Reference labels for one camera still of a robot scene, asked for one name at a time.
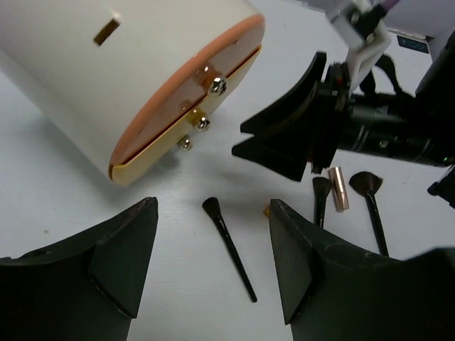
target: white table surface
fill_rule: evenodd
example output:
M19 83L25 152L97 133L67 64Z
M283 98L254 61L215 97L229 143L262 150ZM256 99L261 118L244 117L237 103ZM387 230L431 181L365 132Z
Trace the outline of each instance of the white table surface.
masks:
M211 129L189 153L167 154L129 188L109 183L0 73L0 256L20 256L109 219L146 196L159 199L159 226L139 311L129 340L290 341L284 326L269 238L262 214L280 198L312 219L309 172L293 183L256 164L234 158L245 138L240 123L284 94L317 50L329 62L346 47L322 13L277 0L254 0L267 19L264 48L249 75L212 118ZM429 55L399 48L402 86L413 92L431 63ZM391 90L378 73L380 90ZM338 152L345 180L358 171L384 178L377 200L390 255L406 259L434 247L455 245L455 210L426 189L444 171ZM223 242L201 210L217 196L258 296L252 304ZM364 199L349 191L351 209L337 213L329 198L326 229L377 251Z

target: black makeup brush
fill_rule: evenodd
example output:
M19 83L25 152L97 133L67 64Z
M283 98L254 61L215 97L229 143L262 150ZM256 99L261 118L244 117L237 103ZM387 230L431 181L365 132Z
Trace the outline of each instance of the black makeup brush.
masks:
M243 280L245 287L250 295L251 301L257 302L257 297L253 287L248 279L247 272L243 267L242 261L240 260L240 256L235 248L234 242L230 238L230 234L228 232L228 228L226 227L225 221L223 216L221 215L220 203L216 197L208 198L203 204L202 208L208 214L212 221L215 223L216 228L218 229L223 241L226 244L227 250L229 251L229 255L234 261L235 266L237 267L237 271L239 272L240 277Z
M324 228L327 196L332 190L332 182L324 177L313 178L314 190L314 224Z
M389 251L387 250L387 243L385 242L384 229L382 228L378 204L375 199L375 194L381 188L382 179L370 172L360 172L355 174L349 180L349 185L354 189L354 191L366 199L379 252L383 256L388 256Z

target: white cylinder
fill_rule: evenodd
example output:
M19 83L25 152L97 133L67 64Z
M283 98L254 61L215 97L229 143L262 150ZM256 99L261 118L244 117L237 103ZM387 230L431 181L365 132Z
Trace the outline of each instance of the white cylinder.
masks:
M1 70L109 177L263 34L246 0L0 0Z

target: brush bristles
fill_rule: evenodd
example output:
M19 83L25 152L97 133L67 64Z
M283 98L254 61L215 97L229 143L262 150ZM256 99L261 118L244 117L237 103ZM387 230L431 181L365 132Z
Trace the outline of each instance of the brush bristles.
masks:
M221 215L220 203L216 197L210 197L202 204L202 208L209 217L217 217Z
M327 197L332 189L332 182L328 178L313 178L313 189L316 197Z
M365 197L368 193L376 194L381 188L382 178L379 178L370 172L360 172L349 180L349 185L359 195Z

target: metal screw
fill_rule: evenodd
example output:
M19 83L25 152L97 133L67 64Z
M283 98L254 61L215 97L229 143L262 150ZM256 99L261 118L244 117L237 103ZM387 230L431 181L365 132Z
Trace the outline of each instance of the metal screw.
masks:
M207 131L210 128L210 120L202 116L199 122L196 124L196 129L199 131Z
M358 23L358 19L360 19L360 14L355 12L353 14L353 16L351 16L350 18L350 23L352 23L353 25L355 25L356 23Z
M212 97L219 97L226 92L228 88L228 80L225 76L220 75L215 77L208 88L208 95Z
M368 35L366 42L367 42L367 44L371 44L374 40L375 40L375 34L371 33L370 35Z
M193 148L193 142L188 135L185 135L177 145L182 151L190 151Z

